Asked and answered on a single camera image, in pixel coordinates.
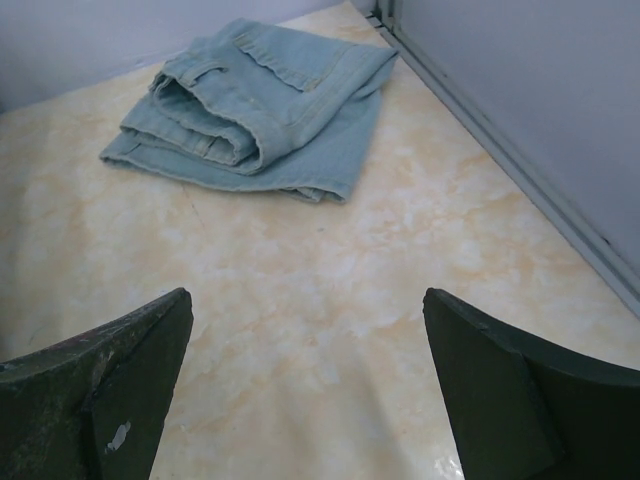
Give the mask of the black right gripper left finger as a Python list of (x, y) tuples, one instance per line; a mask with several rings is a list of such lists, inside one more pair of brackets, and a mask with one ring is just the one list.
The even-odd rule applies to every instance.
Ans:
[(192, 326), (177, 288), (2, 363), (2, 478), (150, 478)]

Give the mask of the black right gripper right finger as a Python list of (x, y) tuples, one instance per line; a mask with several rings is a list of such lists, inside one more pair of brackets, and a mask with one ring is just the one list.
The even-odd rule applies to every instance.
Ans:
[(636, 479), (639, 373), (504, 323), (442, 289), (423, 314), (467, 479)]

